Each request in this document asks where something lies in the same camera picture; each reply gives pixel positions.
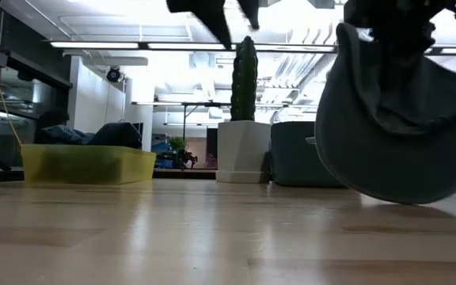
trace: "light wood floor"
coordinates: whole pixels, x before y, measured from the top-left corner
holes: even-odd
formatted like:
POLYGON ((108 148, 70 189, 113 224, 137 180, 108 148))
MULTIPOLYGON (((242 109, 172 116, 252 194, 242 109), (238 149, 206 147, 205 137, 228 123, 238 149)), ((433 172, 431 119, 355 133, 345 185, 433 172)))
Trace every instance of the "light wood floor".
POLYGON ((453 284, 456 196, 154 180, 0 184, 0 285, 453 284))

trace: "potted plant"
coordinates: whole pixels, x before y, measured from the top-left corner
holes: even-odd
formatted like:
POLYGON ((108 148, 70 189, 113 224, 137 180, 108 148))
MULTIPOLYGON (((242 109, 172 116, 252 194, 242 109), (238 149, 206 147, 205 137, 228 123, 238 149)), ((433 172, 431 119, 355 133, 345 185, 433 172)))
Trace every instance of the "potted plant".
POLYGON ((237 46, 231 95, 231 121, 218 126, 216 180, 228 183, 267 183, 265 163, 270 124, 254 121, 258 58, 254 41, 247 36, 237 46))

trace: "yellow bin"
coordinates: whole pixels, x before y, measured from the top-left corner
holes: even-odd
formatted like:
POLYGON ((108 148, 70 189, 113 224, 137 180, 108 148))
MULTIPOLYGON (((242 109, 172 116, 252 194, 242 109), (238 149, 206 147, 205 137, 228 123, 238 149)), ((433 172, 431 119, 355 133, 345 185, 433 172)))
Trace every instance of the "yellow bin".
POLYGON ((124 184, 152 179, 156 154, 123 146, 26 144, 26 183, 124 184))

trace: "white pot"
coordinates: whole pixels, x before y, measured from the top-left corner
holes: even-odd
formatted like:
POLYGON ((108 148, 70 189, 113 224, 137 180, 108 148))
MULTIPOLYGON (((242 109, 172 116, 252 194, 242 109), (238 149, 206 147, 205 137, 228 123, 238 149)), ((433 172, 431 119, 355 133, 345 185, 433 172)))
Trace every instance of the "white pot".
POLYGON ((253 121, 220 123, 218 126, 218 172, 226 183, 267 183, 264 165, 269 149, 271 125, 253 121))

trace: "tall green cactus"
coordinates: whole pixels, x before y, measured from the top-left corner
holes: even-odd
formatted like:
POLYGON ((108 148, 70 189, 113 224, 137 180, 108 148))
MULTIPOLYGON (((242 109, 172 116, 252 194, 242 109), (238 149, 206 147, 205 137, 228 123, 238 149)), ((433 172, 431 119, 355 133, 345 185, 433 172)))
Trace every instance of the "tall green cactus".
POLYGON ((237 46, 231 86, 231 120, 254 121, 257 100, 258 58, 250 36, 237 46))

